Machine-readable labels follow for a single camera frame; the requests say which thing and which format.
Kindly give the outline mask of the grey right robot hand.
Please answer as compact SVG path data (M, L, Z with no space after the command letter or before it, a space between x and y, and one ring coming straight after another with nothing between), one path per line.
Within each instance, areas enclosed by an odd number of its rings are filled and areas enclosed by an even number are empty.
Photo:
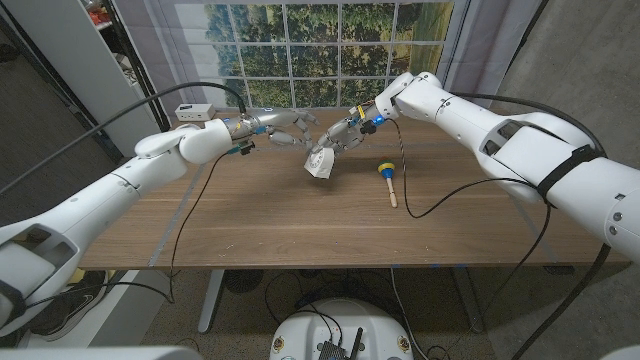
M347 150L359 146L366 135L374 134L378 124L373 119L348 116L333 124L311 148L312 154L331 149L338 157Z

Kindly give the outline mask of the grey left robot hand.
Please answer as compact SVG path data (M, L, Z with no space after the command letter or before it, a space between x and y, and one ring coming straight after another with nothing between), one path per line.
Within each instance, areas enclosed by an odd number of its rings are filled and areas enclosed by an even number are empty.
M310 124L318 125L318 119L311 113L299 109L257 108L250 109L238 117L224 119L232 142L249 141L253 136L266 134L277 145L300 145L307 151L313 147ZM285 127L295 126L302 135L294 137L284 131Z

